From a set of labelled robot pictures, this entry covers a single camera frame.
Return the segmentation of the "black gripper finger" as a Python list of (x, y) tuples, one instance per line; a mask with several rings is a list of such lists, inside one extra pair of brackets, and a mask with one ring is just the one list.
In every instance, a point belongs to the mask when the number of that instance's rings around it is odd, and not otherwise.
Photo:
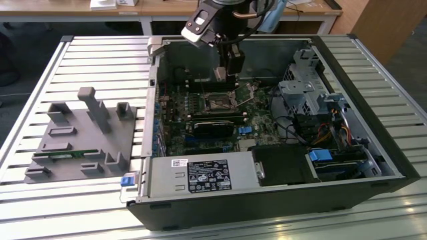
[(230, 47), (229, 44), (218, 44), (216, 46), (217, 54), (218, 54), (218, 66), (224, 67), (225, 69), (228, 69), (228, 62), (229, 62), (229, 56), (228, 56), (229, 47)]
[(226, 52), (226, 74), (228, 75), (234, 75), (241, 72), (244, 60), (245, 60), (244, 52), (240, 50), (237, 44), (232, 44)]

